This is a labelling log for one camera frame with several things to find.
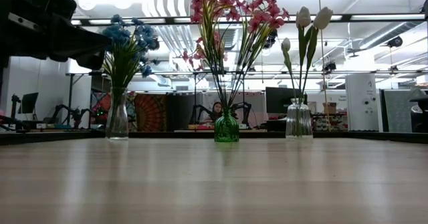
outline glass vase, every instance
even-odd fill
[[[287,139],[312,138],[312,119],[309,107],[303,99],[292,98],[292,105],[287,109]]]
[[[108,111],[106,138],[128,139],[128,114],[126,113],[126,88],[112,88],[112,105]]]
[[[222,117],[215,121],[215,142],[239,141],[239,123],[232,116],[230,109],[224,109]]]

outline cardboard box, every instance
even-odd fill
[[[324,113],[327,114],[327,110],[329,114],[335,114],[336,113],[336,107],[337,107],[337,103],[336,102],[328,102],[327,106],[326,103],[322,103],[323,107],[324,107]]]

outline clear glass vase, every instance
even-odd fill
[[[312,138],[312,119],[309,107],[303,99],[292,98],[292,105],[287,109],[287,139]]]
[[[239,123],[230,109],[224,109],[222,117],[215,121],[214,140],[216,142],[239,141]]]
[[[128,114],[126,113],[126,88],[112,88],[112,105],[108,111],[106,138],[128,139]]]

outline ceiling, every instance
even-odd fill
[[[99,19],[109,18],[118,13],[123,17],[158,17],[158,16],[188,16],[190,0],[76,0],[79,5],[83,5],[84,1],[92,1],[93,8],[88,5],[78,7],[75,18]],[[345,13],[418,13],[425,0],[278,0],[280,7],[285,7],[290,14],[297,12],[301,6],[309,8],[311,13],[315,15],[319,8],[327,6],[331,8],[334,14]],[[358,49],[358,42],[368,37],[373,37],[374,34],[385,35],[391,34],[392,28],[400,23],[385,23],[385,22],[359,22],[359,23],[331,23],[318,36],[318,46],[314,61],[312,62],[313,70],[320,71],[322,69],[322,56],[325,56],[324,61],[334,61],[338,70],[388,70],[392,64],[397,64],[399,70],[424,70],[427,65],[428,45],[427,45],[427,24],[420,22],[416,27],[400,33],[399,36],[403,39],[401,47],[390,49],[385,47],[385,43],[376,44],[374,47],[358,51],[356,58],[349,58],[353,54],[346,53],[348,49]],[[100,31],[101,27],[88,27],[90,31]],[[157,66],[156,71],[186,71],[182,68],[183,64],[179,64],[178,69],[174,68],[171,60],[174,57],[179,57],[185,48],[186,39],[182,35],[187,35],[195,41],[199,37],[199,30],[196,25],[183,25],[182,27],[159,27],[159,37],[161,40],[159,50],[149,53],[150,58],[158,58],[165,61],[160,66]],[[285,24],[278,29],[278,39],[273,47],[264,51],[254,63],[257,71],[281,71],[284,69],[283,57],[280,50],[280,42],[288,37],[292,41],[292,49],[290,55],[292,62],[298,62],[298,42],[297,29],[294,23]],[[170,45],[172,41],[178,40],[181,43],[181,49],[173,51]],[[233,59],[233,52],[229,54],[229,58]],[[233,69],[233,60],[229,65]],[[408,82],[416,78],[420,74],[406,74],[388,80],[391,82]],[[264,78],[274,78],[277,75],[266,76]],[[259,78],[260,76],[249,76],[249,78]],[[343,79],[344,76],[339,76],[337,79]],[[391,75],[378,75],[378,78],[390,78]]]

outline green glass vase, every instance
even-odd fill
[[[222,117],[215,121],[215,142],[239,141],[239,123],[232,116],[230,109],[224,109]]]

